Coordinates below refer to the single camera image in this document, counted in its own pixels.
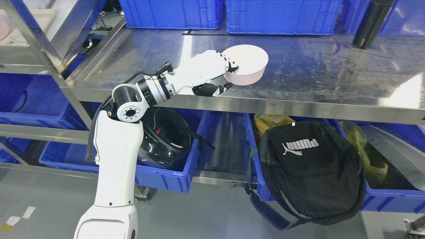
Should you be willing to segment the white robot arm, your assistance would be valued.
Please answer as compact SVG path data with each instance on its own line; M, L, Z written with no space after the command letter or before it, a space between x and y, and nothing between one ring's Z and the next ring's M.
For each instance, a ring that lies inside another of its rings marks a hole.
M136 161L144 130L146 110L168 100L175 91L165 79L174 75L171 62L155 74L144 74L135 84L133 74L116 86L100 105L92 122L86 158L96 149L99 166L94 204L81 216L75 239L133 239L137 236L138 215L134 204Z

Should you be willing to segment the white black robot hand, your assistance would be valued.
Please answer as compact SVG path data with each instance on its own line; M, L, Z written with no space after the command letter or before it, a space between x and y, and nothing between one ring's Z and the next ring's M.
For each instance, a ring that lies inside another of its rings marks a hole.
M174 69L175 74L167 74L165 78L174 94L190 87L197 96L213 97L227 91L233 84L217 86L208 81L238 70L239 66L229 57L216 50L207 50L182 63Z

